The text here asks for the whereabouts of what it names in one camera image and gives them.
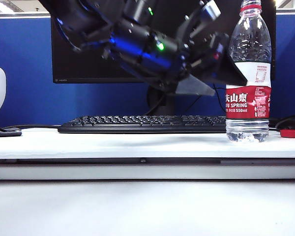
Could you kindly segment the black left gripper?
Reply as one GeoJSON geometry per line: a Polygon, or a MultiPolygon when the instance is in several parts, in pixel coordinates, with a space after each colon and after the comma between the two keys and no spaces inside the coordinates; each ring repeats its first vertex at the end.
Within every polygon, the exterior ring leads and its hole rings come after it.
{"type": "Polygon", "coordinates": [[[214,96],[215,90],[206,83],[247,83],[229,56],[229,36],[207,30],[213,21],[211,17],[187,17],[179,26],[179,73],[190,75],[178,83],[176,94],[214,96]]]}

